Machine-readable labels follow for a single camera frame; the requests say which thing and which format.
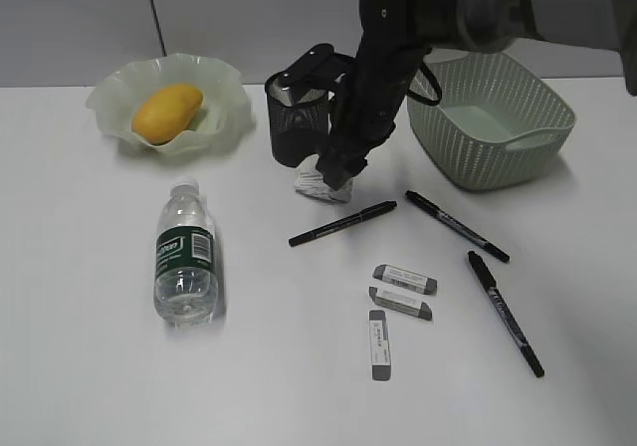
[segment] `basket handle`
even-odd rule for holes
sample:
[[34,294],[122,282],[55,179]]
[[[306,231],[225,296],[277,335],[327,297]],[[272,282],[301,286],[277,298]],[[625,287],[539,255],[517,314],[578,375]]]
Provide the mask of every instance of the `basket handle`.
[[555,137],[557,134],[561,133],[562,131],[563,129],[556,129],[553,127],[545,127],[542,129],[530,130],[529,132],[525,132],[524,134],[517,135],[516,137],[512,137],[511,139],[502,142],[501,146],[504,147],[507,151],[516,151],[516,150],[519,150],[518,148],[515,147],[515,144],[517,144],[518,142],[521,142],[523,140],[533,138],[536,136],[550,135],[551,136],[550,139],[534,146],[534,147],[540,147],[542,145],[546,145],[546,144],[549,144],[550,142],[553,142],[553,137]]

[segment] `white wall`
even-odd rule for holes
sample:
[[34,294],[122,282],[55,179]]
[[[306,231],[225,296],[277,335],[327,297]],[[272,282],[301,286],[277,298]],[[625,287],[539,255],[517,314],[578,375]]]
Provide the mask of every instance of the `white wall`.
[[[358,0],[155,0],[168,52],[221,58],[261,83],[315,43],[354,54]],[[522,40],[512,54],[544,77],[617,76],[614,53]]]
[[148,0],[0,0],[0,86],[93,85],[161,56]]

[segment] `bowl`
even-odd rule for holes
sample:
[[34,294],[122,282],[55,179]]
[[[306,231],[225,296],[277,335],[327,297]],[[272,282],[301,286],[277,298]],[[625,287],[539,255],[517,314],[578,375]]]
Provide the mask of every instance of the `bowl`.
[[[188,83],[201,91],[201,109],[174,139],[165,144],[151,144],[132,131],[132,119],[154,93],[177,83]],[[231,114],[249,103],[241,74],[235,68],[214,58],[178,53],[120,68],[96,85],[86,107],[95,112],[98,129],[103,134],[162,154],[177,154],[212,145],[224,129],[236,128],[238,124],[230,119]]]

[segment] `plastic bottle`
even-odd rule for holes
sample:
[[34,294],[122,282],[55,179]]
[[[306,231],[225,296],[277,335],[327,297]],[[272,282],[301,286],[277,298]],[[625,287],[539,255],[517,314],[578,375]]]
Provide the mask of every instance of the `plastic bottle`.
[[208,320],[217,303],[214,227],[194,179],[170,191],[157,226],[155,309],[178,327]]

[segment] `white table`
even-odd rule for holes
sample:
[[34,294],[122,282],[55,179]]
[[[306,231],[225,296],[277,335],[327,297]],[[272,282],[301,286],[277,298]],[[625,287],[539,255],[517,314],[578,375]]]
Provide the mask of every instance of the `white table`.
[[[616,79],[550,84],[579,122],[542,179],[462,192],[403,110],[338,207],[296,194],[272,159],[262,87],[248,87],[258,126],[237,150],[191,162],[102,137],[88,88],[0,90],[0,444],[634,444],[637,100]],[[227,314],[173,331],[153,309],[153,243],[184,174],[223,234]],[[511,254],[484,258],[546,379],[469,269],[473,246],[407,188]],[[389,215],[288,246],[390,199]],[[367,324],[383,263],[439,280],[433,323],[387,313],[387,383],[371,380]]]

